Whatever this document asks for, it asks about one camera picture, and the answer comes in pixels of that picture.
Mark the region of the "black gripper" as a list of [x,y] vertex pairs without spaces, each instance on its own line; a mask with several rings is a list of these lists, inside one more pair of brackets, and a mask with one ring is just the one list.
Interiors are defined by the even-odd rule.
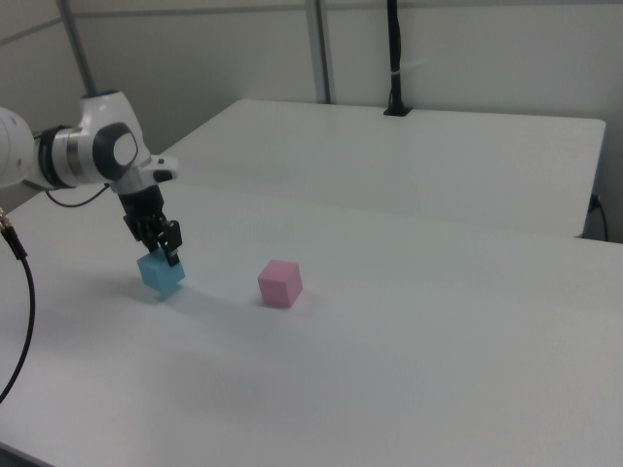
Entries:
[[156,250],[159,243],[168,265],[172,268],[178,265],[178,249],[182,245],[179,223],[175,220],[162,220],[157,236],[149,220],[164,216],[165,202],[160,187],[153,185],[132,194],[118,195],[118,198],[124,209],[124,221],[134,239],[142,243],[149,252]]

